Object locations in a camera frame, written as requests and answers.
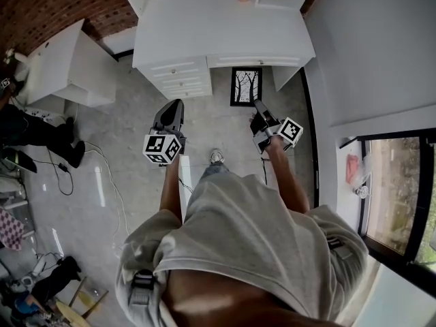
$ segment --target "framed picture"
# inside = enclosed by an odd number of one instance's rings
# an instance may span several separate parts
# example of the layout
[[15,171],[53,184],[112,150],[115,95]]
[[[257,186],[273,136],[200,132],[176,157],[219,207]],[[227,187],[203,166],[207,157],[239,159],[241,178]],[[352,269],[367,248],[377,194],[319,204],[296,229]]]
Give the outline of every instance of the framed picture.
[[262,68],[233,68],[231,106],[254,106],[262,100]]

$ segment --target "white desk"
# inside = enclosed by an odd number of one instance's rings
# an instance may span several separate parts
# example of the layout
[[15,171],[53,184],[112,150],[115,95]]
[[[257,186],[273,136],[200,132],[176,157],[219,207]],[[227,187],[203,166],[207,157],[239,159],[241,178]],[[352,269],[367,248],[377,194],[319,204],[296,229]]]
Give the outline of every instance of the white desk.
[[212,95],[209,69],[270,65],[276,90],[315,56],[300,13],[259,0],[129,0],[133,66],[168,99]]

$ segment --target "black window frame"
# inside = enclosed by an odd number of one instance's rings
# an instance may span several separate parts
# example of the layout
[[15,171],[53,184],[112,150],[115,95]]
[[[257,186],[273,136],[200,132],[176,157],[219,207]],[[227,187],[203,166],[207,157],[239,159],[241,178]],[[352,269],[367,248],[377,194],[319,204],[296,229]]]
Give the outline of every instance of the black window frame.
[[[357,137],[357,141],[360,141],[362,144],[363,158],[369,150],[367,144],[368,141],[413,137],[419,138],[420,141],[420,177],[414,223],[411,228],[405,254],[401,255],[393,249],[367,236],[367,222],[369,219],[369,208],[371,202],[370,198],[362,199],[360,205],[358,233],[367,245],[369,255],[374,257],[378,262],[387,266],[390,270],[402,276],[404,279],[408,280],[410,283],[436,298],[436,273],[425,268],[423,265],[414,263],[424,235],[431,205],[433,173],[435,167],[434,149],[436,148],[436,128],[359,136]],[[366,184],[371,184],[371,177]]]

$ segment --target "window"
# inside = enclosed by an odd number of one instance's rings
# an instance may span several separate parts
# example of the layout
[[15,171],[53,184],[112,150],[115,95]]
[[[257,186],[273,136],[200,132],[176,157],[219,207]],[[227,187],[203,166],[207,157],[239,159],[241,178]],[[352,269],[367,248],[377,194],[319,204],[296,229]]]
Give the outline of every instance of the window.
[[436,129],[361,136],[371,154],[359,233],[376,260],[436,297]]
[[372,140],[367,235],[404,255],[414,223],[420,177],[419,139]]
[[434,168],[429,216],[415,262],[436,273],[436,169]]

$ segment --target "white wall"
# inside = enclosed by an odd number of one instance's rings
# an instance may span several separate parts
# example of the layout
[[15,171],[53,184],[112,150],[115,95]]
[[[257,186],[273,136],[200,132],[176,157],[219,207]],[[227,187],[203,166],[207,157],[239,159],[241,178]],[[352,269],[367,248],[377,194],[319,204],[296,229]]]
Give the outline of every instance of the white wall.
[[339,138],[436,127],[436,0],[317,0],[306,23],[320,203],[336,208]]
[[307,25],[332,125],[436,104],[436,0],[319,0]]
[[436,299],[381,266],[353,327],[431,327],[435,314]]

